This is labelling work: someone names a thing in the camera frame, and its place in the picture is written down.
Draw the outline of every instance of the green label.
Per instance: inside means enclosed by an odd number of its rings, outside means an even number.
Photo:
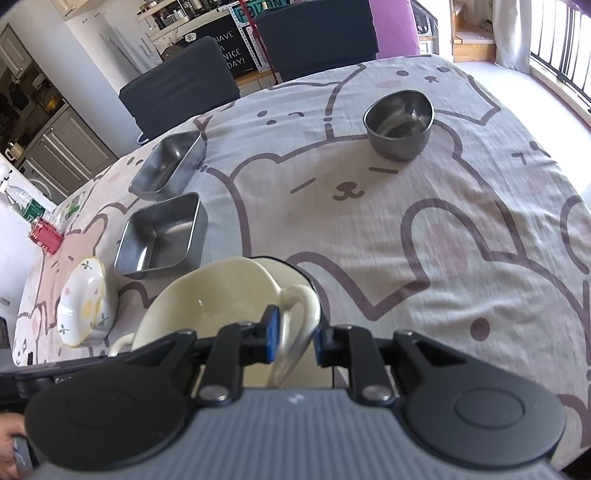
[[[43,217],[45,213],[45,209],[39,205],[35,200],[31,199],[29,205],[27,205],[27,209],[22,214],[22,217],[29,223],[32,223],[39,217]]]
[[[255,18],[259,13],[264,11],[263,4],[267,4],[267,8],[284,7],[289,5],[288,0],[246,0],[246,8],[252,18]],[[248,25],[248,20],[241,5],[235,5],[233,8],[236,18],[241,23],[240,26]]]

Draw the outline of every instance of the human hand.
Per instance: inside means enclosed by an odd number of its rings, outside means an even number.
[[[25,417],[20,413],[0,413],[0,480],[18,479],[12,450],[12,436],[25,436]]]

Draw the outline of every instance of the metal screw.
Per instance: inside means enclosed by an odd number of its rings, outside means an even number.
[[[230,392],[221,385],[208,385],[199,391],[199,396],[205,401],[224,401]]]
[[[361,392],[363,397],[369,401],[387,401],[392,398],[392,390],[383,385],[368,385]]]

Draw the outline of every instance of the red strap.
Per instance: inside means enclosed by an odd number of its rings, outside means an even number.
[[[275,72],[275,69],[273,68],[273,64],[271,63],[271,58],[269,57],[269,53],[267,52],[267,47],[263,43],[262,38],[261,38],[261,34],[258,31],[258,27],[256,26],[256,23],[255,23],[252,15],[248,11],[248,8],[246,7],[246,2],[244,0],[238,0],[238,3],[242,7],[242,10],[244,11],[244,15],[246,16],[246,19],[248,20],[248,23],[250,24],[250,26],[252,28],[253,35],[258,40],[259,44],[261,45],[262,54],[265,56],[265,59],[267,60],[267,63],[269,64],[269,67],[271,68],[271,73],[273,74],[273,78],[275,79],[275,85],[278,85],[279,80],[277,79],[277,74]]]

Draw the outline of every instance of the white floral bowl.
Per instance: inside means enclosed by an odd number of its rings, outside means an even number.
[[[113,326],[119,297],[114,279],[96,257],[85,258],[74,269],[57,305],[57,331],[70,347],[94,345]]]

